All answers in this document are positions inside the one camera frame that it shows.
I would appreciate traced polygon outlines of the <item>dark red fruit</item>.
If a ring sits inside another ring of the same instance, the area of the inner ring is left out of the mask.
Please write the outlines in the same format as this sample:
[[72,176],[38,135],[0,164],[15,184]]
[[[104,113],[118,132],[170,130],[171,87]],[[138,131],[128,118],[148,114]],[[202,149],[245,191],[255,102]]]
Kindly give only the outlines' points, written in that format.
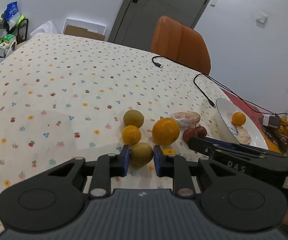
[[188,141],[191,138],[198,138],[198,132],[195,128],[187,128],[184,132],[183,132],[183,140],[184,142],[188,143]]
[[198,134],[198,137],[205,138],[207,136],[207,130],[204,126],[196,126],[195,130]]

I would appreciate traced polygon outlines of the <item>peeled pomelo piece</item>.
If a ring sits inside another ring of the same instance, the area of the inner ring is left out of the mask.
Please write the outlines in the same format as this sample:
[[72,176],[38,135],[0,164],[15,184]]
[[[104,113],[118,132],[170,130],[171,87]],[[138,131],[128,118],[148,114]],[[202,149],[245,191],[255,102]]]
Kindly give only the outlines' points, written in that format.
[[190,128],[196,126],[200,122],[201,116],[197,112],[183,111],[174,113],[173,119],[180,128]]
[[236,129],[238,133],[236,136],[237,141],[243,145],[250,145],[252,140],[247,130],[242,126],[237,126]]

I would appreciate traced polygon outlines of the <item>small tangerine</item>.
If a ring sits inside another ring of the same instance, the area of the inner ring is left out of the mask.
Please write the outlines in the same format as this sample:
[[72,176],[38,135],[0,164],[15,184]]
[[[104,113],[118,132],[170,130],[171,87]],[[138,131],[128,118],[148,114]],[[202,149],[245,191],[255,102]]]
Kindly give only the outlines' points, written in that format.
[[242,112],[236,112],[233,114],[231,122],[234,126],[243,126],[246,123],[246,116]]
[[165,148],[162,150],[162,153],[165,155],[165,156],[175,156],[177,155],[177,152],[171,148]]

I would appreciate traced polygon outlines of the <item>white plate blue rim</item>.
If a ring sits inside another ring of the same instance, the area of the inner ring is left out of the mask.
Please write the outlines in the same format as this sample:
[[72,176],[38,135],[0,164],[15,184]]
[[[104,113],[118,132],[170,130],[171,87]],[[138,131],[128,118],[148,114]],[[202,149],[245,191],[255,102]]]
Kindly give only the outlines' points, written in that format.
[[[235,126],[232,123],[235,113],[244,114],[243,125]],[[254,122],[231,101],[223,98],[216,100],[216,122],[220,139],[223,141],[268,149],[263,135]]]

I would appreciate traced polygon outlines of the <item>large orange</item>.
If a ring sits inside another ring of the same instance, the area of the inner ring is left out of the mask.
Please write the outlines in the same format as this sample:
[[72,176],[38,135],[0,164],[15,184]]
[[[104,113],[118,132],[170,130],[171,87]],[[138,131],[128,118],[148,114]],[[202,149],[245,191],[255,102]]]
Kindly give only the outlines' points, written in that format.
[[173,118],[160,119],[152,129],[153,141],[162,146],[171,145],[178,139],[179,135],[179,125]]

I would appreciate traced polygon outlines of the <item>medium orange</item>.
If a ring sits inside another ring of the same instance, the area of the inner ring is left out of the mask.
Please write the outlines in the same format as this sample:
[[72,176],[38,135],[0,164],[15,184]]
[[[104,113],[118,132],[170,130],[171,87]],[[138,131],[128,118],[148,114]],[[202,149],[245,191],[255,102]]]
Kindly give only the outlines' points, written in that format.
[[141,132],[133,125],[126,126],[122,131],[122,140],[125,145],[135,145],[141,140]]

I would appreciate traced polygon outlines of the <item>green-brown round fruit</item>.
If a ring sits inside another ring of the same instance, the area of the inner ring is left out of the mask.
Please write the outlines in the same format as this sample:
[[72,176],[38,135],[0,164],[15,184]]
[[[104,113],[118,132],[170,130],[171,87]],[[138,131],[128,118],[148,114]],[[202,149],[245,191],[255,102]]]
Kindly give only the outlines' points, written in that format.
[[145,118],[143,114],[137,110],[131,109],[128,110],[123,116],[123,122],[125,126],[136,126],[137,128],[142,127]]

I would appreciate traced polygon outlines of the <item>red orange cartoon mat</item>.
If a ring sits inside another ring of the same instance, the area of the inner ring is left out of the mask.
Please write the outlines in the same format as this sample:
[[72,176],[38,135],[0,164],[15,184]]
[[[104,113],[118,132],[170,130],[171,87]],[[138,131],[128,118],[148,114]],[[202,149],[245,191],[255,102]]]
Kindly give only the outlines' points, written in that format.
[[233,95],[232,93],[223,89],[222,91],[226,94],[226,96],[231,100],[234,105],[239,107],[254,122],[254,124],[257,126],[257,128],[260,130],[260,133],[264,137],[268,150],[274,151],[276,153],[281,153],[278,146],[267,137],[264,130],[262,129],[258,119],[262,117],[262,114],[259,113],[259,110],[250,103],[244,103],[241,99],[237,98],[237,96]]

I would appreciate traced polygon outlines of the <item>floral white tablecloth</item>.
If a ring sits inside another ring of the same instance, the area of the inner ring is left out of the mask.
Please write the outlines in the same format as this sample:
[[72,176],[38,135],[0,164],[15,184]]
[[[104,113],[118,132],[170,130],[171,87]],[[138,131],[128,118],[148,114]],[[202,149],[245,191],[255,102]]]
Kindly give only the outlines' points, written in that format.
[[224,92],[190,68],[160,64],[147,51],[66,35],[38,34],[14,51],[0,64],[0,193],[71,158],[119,153],[130,109],[145,117],[150,145],[154,124],[182,111],[199,113],[219,138],[209,101]]

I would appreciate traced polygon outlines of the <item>orange leather chair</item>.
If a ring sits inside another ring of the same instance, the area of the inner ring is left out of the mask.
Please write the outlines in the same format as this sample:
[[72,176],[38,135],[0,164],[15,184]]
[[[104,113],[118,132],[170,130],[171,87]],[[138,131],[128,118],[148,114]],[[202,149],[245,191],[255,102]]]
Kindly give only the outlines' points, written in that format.
[[207,75],[211,70],[209,51],[202,36],[168,16],[158,19],[151,52]]

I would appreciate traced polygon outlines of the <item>white shopping bag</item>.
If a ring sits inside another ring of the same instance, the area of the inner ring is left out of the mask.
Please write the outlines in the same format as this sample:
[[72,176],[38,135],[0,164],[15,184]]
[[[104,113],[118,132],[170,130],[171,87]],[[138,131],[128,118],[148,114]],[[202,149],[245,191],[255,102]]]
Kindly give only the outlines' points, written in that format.
[[0,44],[0,63],[16,50],[17,42]]

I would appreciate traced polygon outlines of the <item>clear plastic bag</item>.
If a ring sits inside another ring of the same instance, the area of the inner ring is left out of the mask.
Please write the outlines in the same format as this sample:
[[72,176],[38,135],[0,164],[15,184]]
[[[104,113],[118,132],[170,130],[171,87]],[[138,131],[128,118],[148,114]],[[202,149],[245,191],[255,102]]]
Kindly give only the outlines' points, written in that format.
[[30,33],[31,37],[34,37],[36,34],[39,33],[51,33],[51,34],[57,34],[57,29],[52,21],[47,21],[40,25],[38,28],[36,28],[34,31]]

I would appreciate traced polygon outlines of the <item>blue plastic bag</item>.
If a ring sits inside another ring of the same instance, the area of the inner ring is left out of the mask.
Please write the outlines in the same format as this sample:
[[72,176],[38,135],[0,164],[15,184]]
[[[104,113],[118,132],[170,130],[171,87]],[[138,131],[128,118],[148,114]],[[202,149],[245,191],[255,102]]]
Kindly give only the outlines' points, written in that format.
[[15,27],[21,16],[17,7],[17,2],[11,2],[7,5],[4,16],[9,28],[12,29]]

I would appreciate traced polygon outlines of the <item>white wall switch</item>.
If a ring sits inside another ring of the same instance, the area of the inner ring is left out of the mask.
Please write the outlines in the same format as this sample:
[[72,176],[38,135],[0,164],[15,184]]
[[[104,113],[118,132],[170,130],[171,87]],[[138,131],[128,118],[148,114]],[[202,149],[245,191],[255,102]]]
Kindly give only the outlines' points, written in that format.
[[257,25],[266,25],[266,22],[267,22],[267,19],[268,19],[268,16],[261,12],[261,11],[258,11],[256,12],[256,24]]

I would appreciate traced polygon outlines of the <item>white board against wall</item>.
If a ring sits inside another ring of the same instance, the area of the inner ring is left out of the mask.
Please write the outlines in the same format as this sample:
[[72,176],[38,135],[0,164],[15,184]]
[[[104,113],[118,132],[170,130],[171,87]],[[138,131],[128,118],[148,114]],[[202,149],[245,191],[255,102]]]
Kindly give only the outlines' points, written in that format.
[[81,27],[81,28],[85,28],[88,31],[92,31],[94,33],[99,33],[105,36],[105,32],[106,32],[106,26],[101,25],[101,24],[96,24],[96,23],[91,23],[91,22],[86,22],[86,21],[82,21],[82,20],[76,20],[73,18],[67,18],[65,25],[64,25],[64,29],[63,29],[63,34],[64,34],[64,30],[66,25],[72,25],[72,26],[76,26],[76,27]]

